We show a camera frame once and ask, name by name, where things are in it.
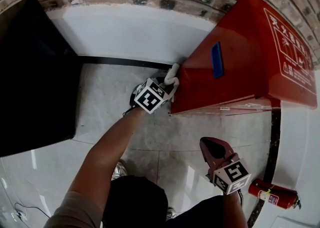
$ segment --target black baseboard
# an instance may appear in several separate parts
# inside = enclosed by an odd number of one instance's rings
[[[105,64],[105,65],[119,65],[119,66],[137,66],[147,67],[159,70],[169,70],[172,65],[158,62],[148,62],[124,58],[102,57],[102,56],[79,56],[83,64]]]

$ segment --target white wall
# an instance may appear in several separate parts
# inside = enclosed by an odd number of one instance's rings
[[[200,17],[127,4],[67,7],[47,15],[80,56],[163,64],[188,58],[214,27]]]
[[[284,210],[265,203],[255,228],[270,228],[277,217],[312,226],[320,222],[320,70],[315,72],[315,79],[316,110],[281,110],[280,145],[272,180],[273,184],[297,190],[302,208]]]

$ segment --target blue handle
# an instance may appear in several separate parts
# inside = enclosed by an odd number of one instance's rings
[[[220,52],[219,41],[216,44],[214,44],[211,49],[211,59],[212,59],[213,77],[217,79],[222,75],[224,75],[224,68],[222,65],[222,57]]]

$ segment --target black pants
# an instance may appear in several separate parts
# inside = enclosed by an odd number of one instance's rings
[[[104,227],[222,227],[223,197],[201,201],[166,222],[168,199],[165,191],[145,177],[124,176],[111,182],[104,209]]]

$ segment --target person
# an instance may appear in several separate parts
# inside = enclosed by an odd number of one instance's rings
[[[99,228],[101,221],[106,228],[247,227],[237,192],[203,200],[167,220],[164,190],[145,177],[127,175],[119,162],[145,114],[141,107],[133,108],[91,148],[44,228]]]

